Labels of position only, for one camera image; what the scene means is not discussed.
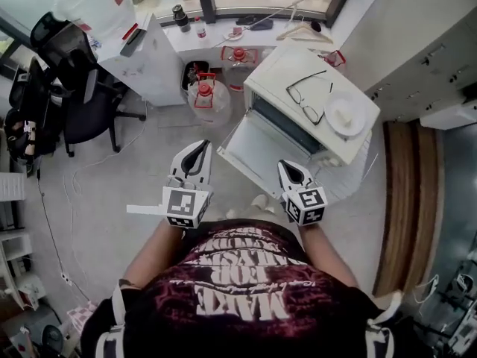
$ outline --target gray floor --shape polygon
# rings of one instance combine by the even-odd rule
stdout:
[[[149,107],[143,134],[124,152],[101,164],[83,168],[112,154],[107,132],[77,145],[74,158],[68,158],[61,147],[53,157],[43,158],[40,185],[63,269],[93,301],[111,295],[116,281],[159,221],[156,216],[128,214],[126,205],[159,203],[173,156],[199,139],[210,139],[215,147],[219,146],[243,115],[242,99],[239,95],[233,98],[234,120],[220,131],[203,129],[187,106]],[[131,111],[145,109],[144,103],[131,92],[123,102]],[[142,129],[143,123],[136,119],[116,120],[121,145],[126,145]],[[371,292],[376,276],[385,216],[385,153],[380,125],[374,131],[368,159],[372,160],[376,153],[379,156],[360,190],[330,206],[322,222],[366,293]],[[76,178],[81,194],[76,194],[72,186],[72,175],[78,169]],[[211,208],[222,213],[230,208],[244,209],[261,192],[217,155],[213,157],[211,184],[215,189]],[[22,212],[33,243],[34,270],[46,288],[50,304],[63,318],[67,310],[85,304],[85,300],[60,277],[36,178],[28,179]]]

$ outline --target person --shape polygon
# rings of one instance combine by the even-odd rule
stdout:
[[[372,356],[364,336],[382,311],[319,225],[300,227],[301,247],[267,202],[260,195],[243,219],[202,222],[184,237],[183,229],[160,222],[120,280],[126,357],[167,348]],[[95,356],[100,335],[115,324],[111,299],[104,300],[83,329],[84,357]]]

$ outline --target shoe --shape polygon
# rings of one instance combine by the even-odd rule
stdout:
[[[260,194],[252,200],[252,203],[250,203],[250,205],[258,207],[260,210],[263,211],[268,205],[268,196],[265,194]]]
[[[236,210],[229,210],[226,214],[225,217],[227,219],[237,219],[239,217],[239,214],[237,213]]]

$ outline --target maroon t-shirt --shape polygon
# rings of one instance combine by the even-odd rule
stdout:
[[[234,353],[310,347],[364,357],[367,320],[380,313],[364,293],[313,268],[289,230],[249,219],[188,230],[177,263],[123,296],[126,357],[201,344]],[[105,300],[86,323],[86,357],[112,324]]]

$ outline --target red cap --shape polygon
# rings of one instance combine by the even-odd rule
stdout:
[[[233,49],[233,56],[236,60],[243,60],[245,58],[245,50],[243,48]]]
[[[199,84],[199,95],[207,97],[212,94],[212,87],[207,82],[201,82]]]

